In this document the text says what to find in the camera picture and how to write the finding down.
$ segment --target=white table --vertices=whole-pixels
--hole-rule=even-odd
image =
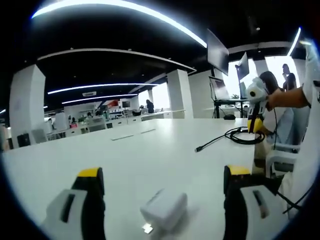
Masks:
[[[4,154],[4,167],[37,225],[48,204],[72,186],[78,172],[102,167],[108,240],[144,239],[140,207],[162,188],[188,196],[187,215],[173,239],[218,240],[225,231],[224,166],[252,169],[254,146],[224,138],[201,152],[195,153],[195,148],[246,123],[240,118],[154,119],[14,149]],[[134,136],[111,140],[125,135]]]

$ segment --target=screen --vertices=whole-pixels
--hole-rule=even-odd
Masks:
[[[240,59],[239,64],[236,66],[236,71],[238,74],[239,81],[247,76],[249,72],[249,61],[247,53],[245,52],[242,58]]]
[[[222,79],[216,77],[209,77],[213,86],[215,99],[230,99],[225,82]]]
[[[207,30],[207,61],[219,71],[228,75],[229,51],[222,42]]]
[[[130,108],[130,102],[129,101],[123,101],[122,102],[122,107],[123,108]]]

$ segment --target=black ceiling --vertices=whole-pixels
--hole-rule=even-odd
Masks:
[[[313,29],[319,26],[315,21],[319,19],[316,11],[319,8],[310,6],[309,1],[312,2],[305,0],[293,5],[290,0],[131,0],[176,20],[204,41],[209,28],[227,48],[258,42],[291,42],[299,26],[305,33],[315,35]],[[13,4],[16,12],[11,18],[15,21],[5,29],[7,58],[2,64],[0,109],[8,106],[12,74],[35,63],[46,76],[46,92],[92,84],[143,83],[176,68],[162,60],[112,52],[68,53],[37,61],[41,56],[60,51],[131,49],[170,58],[199,71],[209,66],[206,49],[198,42],[168,23],[132,9],[78,5],[30,19],[41,2],[16,1]],[[112,87],[98,92],[114,95],[128,93],[131,89]],[[78,99],[78,95],[81,92],[56,94],[56,98],[47,96],[45,99],[55,105]]]

